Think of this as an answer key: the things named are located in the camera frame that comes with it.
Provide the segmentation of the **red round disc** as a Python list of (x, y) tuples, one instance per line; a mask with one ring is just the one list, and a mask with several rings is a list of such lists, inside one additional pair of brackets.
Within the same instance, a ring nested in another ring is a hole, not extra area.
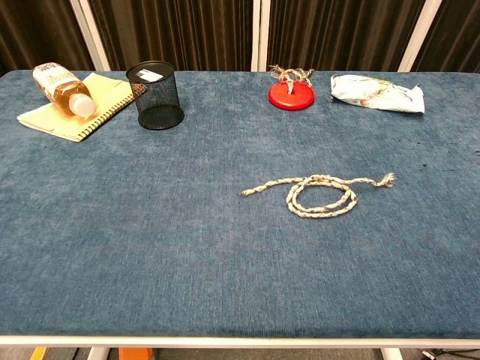
[(304, 82), (295, 81), (292, 91), (288, 92), (286, 82), (273, 85), (268, 91), (269, 101), (282, 110), (303, 110), (314, 103), (314, 90)]

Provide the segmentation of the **blue table cloth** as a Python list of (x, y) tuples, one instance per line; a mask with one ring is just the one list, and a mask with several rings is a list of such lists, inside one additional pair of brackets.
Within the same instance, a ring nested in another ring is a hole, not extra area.
[(269, 103), (268, 73), (178, 72), (83, 142), (0, 77), (0, 335), (480, 338), (480, 74), (384, 73), (422, 115)]

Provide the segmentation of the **thin knotted twine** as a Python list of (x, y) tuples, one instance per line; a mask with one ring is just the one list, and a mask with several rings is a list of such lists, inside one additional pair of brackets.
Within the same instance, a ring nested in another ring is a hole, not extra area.
[(310, 89), (313, 87), (310, 76), (314, 72), (314, 69), (304, 70), (299, 67), (284, 69), (276, 64), (270, 65), (269, 70), (270, 74), (277, 79), (279, 83), (286, 84), (288, 95), (293, 93), (295, 83), (304, 83)]

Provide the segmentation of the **black mesh pen holder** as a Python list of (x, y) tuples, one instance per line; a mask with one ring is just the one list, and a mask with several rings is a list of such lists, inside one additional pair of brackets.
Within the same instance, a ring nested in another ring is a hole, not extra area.
[[(162, 74), (163, 79), (146, 82), (135, 75), (141, 69)], [(185, 114), (180, 107), (174, 67), (166, 61), (143, 61), (126, 72), (138, 122), (146, 129), (159, 131), (180, 124)]]

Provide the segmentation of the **white card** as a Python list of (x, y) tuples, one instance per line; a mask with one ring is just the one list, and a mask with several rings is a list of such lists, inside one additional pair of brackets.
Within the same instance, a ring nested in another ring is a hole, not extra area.
[(164, 78), (162, 74), (155, 73), (145, 68), (137, 71), (135, 75), (140, 79), (145, 80), (147, 83), (153, 83)]

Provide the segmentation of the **crumpled white snack bag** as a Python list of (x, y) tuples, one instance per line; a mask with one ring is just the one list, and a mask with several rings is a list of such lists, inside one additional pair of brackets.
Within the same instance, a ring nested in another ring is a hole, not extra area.
[(424, 93), (416, 85), (405, 88), (384, 79), (362, 75), (333, 75), (331, 97), (346, 104), (402, 113), (425, 112)]

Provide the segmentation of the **dark brown curtain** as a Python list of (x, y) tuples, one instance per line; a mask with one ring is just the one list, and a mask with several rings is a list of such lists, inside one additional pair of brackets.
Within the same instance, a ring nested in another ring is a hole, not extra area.
[(56, 62), (93, 70), (68, 0), (0, 0), (0, 76)]
[(271, 0), (268, 65), (396, 71), (425, 0)]
[(114, 71), (169, 62), (179, 71), (249, 71), (253, 0), (88, 0)]
[(480, 0), (442, 0), (412, 70), (480, 74)]

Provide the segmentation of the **yellow spiral notebook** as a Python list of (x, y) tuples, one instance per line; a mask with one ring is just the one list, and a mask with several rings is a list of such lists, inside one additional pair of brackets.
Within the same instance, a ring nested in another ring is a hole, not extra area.
[(90, 73), (83, 83), (97, 106), (90, 117), (67, 115), (49, 103), (19, 115), (17, 120), (28, 128), (81, 142), (134, 100), (131, 86), (126, 81)]

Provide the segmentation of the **plastic bottle of amber drink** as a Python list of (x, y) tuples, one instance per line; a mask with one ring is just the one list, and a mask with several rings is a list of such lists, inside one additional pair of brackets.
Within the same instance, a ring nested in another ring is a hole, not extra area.
[(96, 110), (86, 85), (55, 62), (40, 64), (32, 71), (34, 81), (48, 100), (69, 116), (88, 118)]

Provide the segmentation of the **orange object under table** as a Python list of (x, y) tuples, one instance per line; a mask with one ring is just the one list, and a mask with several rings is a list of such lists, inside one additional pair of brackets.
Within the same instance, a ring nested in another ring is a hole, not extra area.
[(123, 347), (118, 349), (118, 360), (152, 360), (152, 348)]

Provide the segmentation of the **white partition post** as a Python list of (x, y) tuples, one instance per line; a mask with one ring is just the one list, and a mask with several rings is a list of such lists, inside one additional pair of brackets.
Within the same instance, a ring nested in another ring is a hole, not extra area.
[(110, 64), (89, 0), (69, 0), (69, 2), (95, 70), (110, 71)]
[(266, 72), (268, 66), (271, 0), (253, 0), (252, 54), (250, 70)]
[(443, 0), (425, 0), (397, 72), (410, 72)]

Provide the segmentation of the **white table frame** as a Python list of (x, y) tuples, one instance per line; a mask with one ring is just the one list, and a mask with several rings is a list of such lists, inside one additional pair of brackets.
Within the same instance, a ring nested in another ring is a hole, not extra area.
[(380, 349), (385, 360), (402, 360), (401, 349), (480, 349), (480, 339), (414, 338), (249, 338), (249, 337), (132, 337), (0, 335), (0, 347), (92, 347), (94, 360), (107, 358), (108, 348), (207, 348), (207, 349)]

